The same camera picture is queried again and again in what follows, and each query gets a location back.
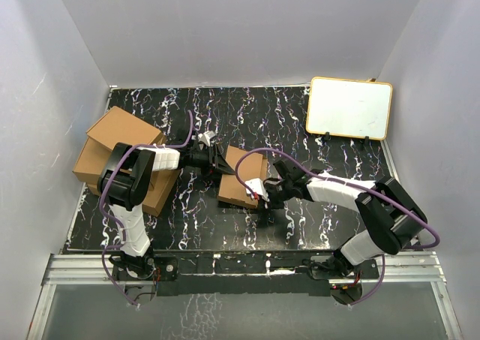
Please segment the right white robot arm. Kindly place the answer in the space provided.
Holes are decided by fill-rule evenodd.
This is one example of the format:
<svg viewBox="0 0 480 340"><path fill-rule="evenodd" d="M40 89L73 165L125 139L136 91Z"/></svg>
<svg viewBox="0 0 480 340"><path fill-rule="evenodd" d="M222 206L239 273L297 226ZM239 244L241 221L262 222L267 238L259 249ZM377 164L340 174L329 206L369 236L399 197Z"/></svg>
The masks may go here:
<svg viewBox="0 0 480 340"><path fill-rule="evenodd" d="M393 177L378 181L347 180L327 172L307 173L285 161L274 167L279 177L261 181L260 196L270 209L279 209L293 198L331 203L357 212L365 230L348 239L318 265L324 272L349 278L362 263L382 254L395 255L428 222L425 214Z"/></svg>

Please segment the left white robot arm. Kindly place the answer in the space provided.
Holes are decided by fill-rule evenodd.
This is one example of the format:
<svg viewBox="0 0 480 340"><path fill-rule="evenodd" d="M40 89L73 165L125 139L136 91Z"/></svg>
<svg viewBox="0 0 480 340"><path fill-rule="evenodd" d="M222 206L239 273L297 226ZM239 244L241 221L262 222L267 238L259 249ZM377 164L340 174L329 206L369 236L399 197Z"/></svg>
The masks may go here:
<svg viewBox="0 0 480 340"><path fill-rule="evenodd" d="M206 176L233 175L216 143L195 135L183 144L132 146L117 143L97 181L101 208L107 204L121 235L120 255L109 261L130 276L146 279L155 270L143 219L143 202L152 174L195 167Z"/></svg>

